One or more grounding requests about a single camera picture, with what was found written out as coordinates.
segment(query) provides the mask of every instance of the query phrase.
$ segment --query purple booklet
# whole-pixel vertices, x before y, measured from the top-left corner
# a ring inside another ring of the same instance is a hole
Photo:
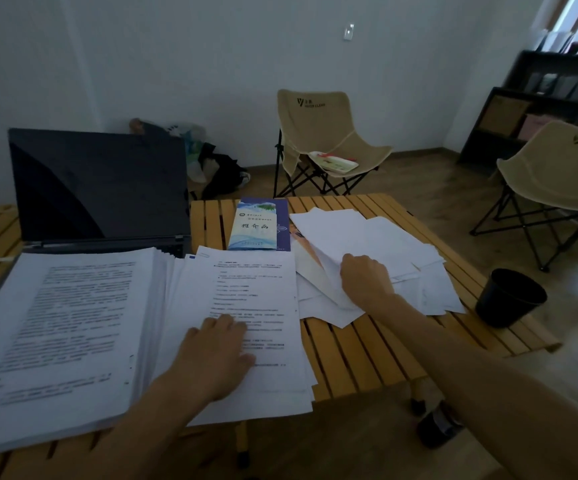
[[[289,233],[289,203],[283,198],[243,197],[245,203],[275,203],[278,225],[277,251],[291,251],[291,234]]]

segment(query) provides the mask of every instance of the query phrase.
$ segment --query folding chair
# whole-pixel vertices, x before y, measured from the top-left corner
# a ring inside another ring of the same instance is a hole
[[[552,121],[542,128],[524,147],[509,160],[498,160],[497,167],[504,177],[500,199],[470,231],[471,235],[487,234],[511,229],[523,229],[533,256],[541,271],[548,272],[549,266],[562,252],[567,251],[578,240],[578,228],[564,242],[553,224],[578,218],[578,127],[562,121]],[[536,202],[537,210],[523,212],[516,195]],[[509,202],[515,213],[502,216]],[[551,217],[549,212],[565,210],[560,217]],[[494,221],[517,217],[519,225],[505,226],[480,231],[479,228],[492,214]],[[524,217],[542,214],[543,220],[527,222]],[[531,236],[531,227],[548,225],[556,241],[555,253],[543,262]]]
[[[337,189],[344,186],[342,195],[347,195],[390,155],[390,146],[372,146],[355,132],[346,94],[296,93],[281,89],[277,97],[280,134],[276,144],[274,197],[295,195],[295,190],[306,182],[315,185],[321,194],[340,195]],[[356,161],[358,166],[348,173],[325,170],[307,156],[309,152],[333,153]],[[281,164],[288,185],[278,192]],[[322,180],[321,186],[315,178]],[[330,178],[342,181],[336,184]]]

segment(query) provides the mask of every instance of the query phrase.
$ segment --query pink box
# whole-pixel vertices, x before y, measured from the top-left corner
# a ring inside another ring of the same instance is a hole
[[[542,126],[547,124],[549,121],[556,121],[559,119],[560,118],[548,114],[542,114],[541,116],[538,116],[537,114],[527,114],[522,129],[520,130],[520,134],[518,135],[518,139],[528,141],[533,138],[535,133],[537,133]]]

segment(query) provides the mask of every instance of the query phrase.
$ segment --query hand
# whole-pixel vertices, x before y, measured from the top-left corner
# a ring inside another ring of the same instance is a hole
[[[371,314],[384,298],[394,294],[387,268],[368,256],[345,254],[340,276],[344,292],[367,313]]]
[[[175,396],[193,395],[199,408],[227,397],[256,362],[251,354],[241,355],[244,322],[231,315],[206,318],[200,330],[190,328],[171,368],[162,375]]]

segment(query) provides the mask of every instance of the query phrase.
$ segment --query wooden table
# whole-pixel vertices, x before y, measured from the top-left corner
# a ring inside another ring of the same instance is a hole
[[[307,212],[319,207],[324,210],[356,209],[367,218],[383,216],[422,242],[436,246],[446,259],[446,269],[467,312],[448,313],[429,320],[466,342],[500,357],[541,349],[553,352],[561,346],[560,341],[532,316],[501,330],[482,322],[473,310],[486,282],[485,277],[390,196],[289,197],[288,200],[292,212]],[[192,203],[194,252],[200,245],[225,248],[233,226],[235,203],[233,200]],[[15,256],[20,250],[17,215],[15,212],[3,213],[0,215],[0,256]],[[9,266],[9,263],[0,263],[0,279]],[[300,327],[303,345],[317,377],[317,385],[313,387],[316,401],[376,390],[404,381],[412,385],[415,399],[423,399],[419,396],[419,384],[426,378],[426,372],[404,345],[370,316],[363,315],[346,328],[337,328],[316,318],[302,320]],[[0,478],[13,478],[21,470],[47,461],[56,467],[69,465],[82,459],[107,433],[99,431],[0,454]],[[237,426],[237,450],[247,450],[245,423]]]

